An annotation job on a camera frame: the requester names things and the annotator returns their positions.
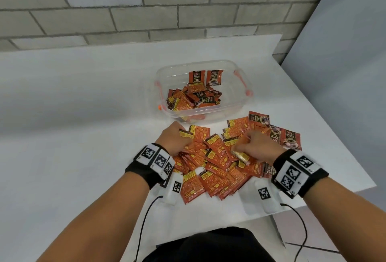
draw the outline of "plastic container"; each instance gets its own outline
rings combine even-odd
[[[222,92],[220,104],[186,111],[168,109],[166,98],[169,89],[182,89],[189,81],[189,72],[198,70],[205,70],[205,77],[207,70],[224,70],[221,85],[213,86],[214,89]],[[244,71],[229,60],[163,67],[157,71],[155,86],[159,91],[159,109],[181,123],[192,124],[204,120],[213,122],[229,119],[231,114],[238,112],[253,97],[251,85]]]

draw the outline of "white tabletop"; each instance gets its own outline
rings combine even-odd
[[[0,260],[32,261],[123,173],[130,157],[171,120],[156,108],[153,74],[164,65],[229,59],[243,68],[255,98],[249,110],[301,134],[302,147],[352,191],[375,186],[321,116],[269,55],[280,36],[127,44],[1,54]],[[219,133],[226,119],[208,126]],[[149,194],[128,248],[138,243]],[[299,207],[296,197],[283,201]],[[158,202],[141,244],[156,245],[265,216],[248,182],[220,201]]]

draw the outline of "white wall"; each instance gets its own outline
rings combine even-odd
[[[282,67],[378,185],[361,194],[386,210],[384,0],[322,0]]]

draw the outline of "forearm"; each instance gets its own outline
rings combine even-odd
[[[347,262],[384,260],[384,211],[330,178],[318,181],[304,201]]]
[[[62,231],[37,262],[118,262],[148,193],[141,176],[125,173]]]

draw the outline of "black cable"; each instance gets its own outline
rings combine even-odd
[[[150,204],[149,208],[148,208],[147,211],[146,211],[146,214],[145,214],[145,217],[144,217],[144,221],[142,222],[141,233],[139,234],[139,241],[138,241],[137,255],[136,255],[136,259],[134,260],[134,262],[137,262],[138,252],[139,252],[139,245],[141,244],[142,231],[143,231],[143,229],[144,229],[144,224],[145,224],[146,216],[147,216],[147,214],[149,213],[150,207],[154,204],[154,202],[157,201],[157,199],[163,198],[163,197],[164,197],[164,196],[158,196],[156,199],[154,199],[153,202]]]
[[[285,204],[285,203],[280,203],[280,205],[281,205],[281,206],[287,206],[287,207],[291,208],[293,211],[295,211],[295,213],[300,217],[300,220],[302,221],[303,226],[304,226],[304,230],[305,230],[305,232],[306,232],[306,238],[304,239],[303,244],[300,246],[299,251],[296,253],[295,260],[294,260],[294,262],[296,262],[296,259],[298,258],[299,253],[300,253],[300,251],[303,249],[304,245],[306,244],[307,238],[308,238],[306,224],[304,223],[304,220],[302,219],[302,217],[300,216],[300,214],[299,214],[292,206],[289,206],[288,204]]]

